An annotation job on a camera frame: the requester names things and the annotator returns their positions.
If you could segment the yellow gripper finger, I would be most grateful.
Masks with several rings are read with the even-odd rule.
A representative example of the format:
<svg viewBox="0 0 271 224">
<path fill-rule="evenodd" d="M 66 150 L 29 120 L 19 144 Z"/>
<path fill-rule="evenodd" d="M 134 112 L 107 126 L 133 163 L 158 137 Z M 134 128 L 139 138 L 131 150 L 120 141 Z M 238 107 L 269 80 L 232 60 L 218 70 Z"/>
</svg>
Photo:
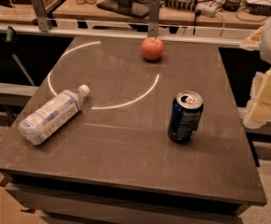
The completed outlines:
<svg viewBox="0 0 271 224">
<path fill-rule="evenodd" d="M 262 31 L 263 27 L 260 27 L 259 29 L 254 31 L 250 36 L 245 38 L 241 42 L 241 48 L 248 51 L 259 50 Z"/>
<path fill-rule="evenodd" d="M 259 129 L 271 119 L 271 68 L 255 74 L 246 111 L 243 123 L 250 129 Z"/>
</svg>

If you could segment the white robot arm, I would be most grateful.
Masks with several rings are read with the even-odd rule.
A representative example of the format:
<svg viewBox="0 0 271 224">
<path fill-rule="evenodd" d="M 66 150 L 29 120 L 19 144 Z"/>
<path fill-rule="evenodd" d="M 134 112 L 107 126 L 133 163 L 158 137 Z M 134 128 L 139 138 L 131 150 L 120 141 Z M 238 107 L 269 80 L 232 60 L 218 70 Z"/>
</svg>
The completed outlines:
<svg viewBox="0 0 271 224">
<path fill-rule="evenodd" d="M 244 39 L 240 48 L 259 50 L 263 61 L 271 64 L 271 16 L 264 26 Z M 259 129 L 271 119 L 271 67 L 264 74 L 257 72 L 250 88 L 250 100 L 244 114 L 244 126 Z"/>
</svg>

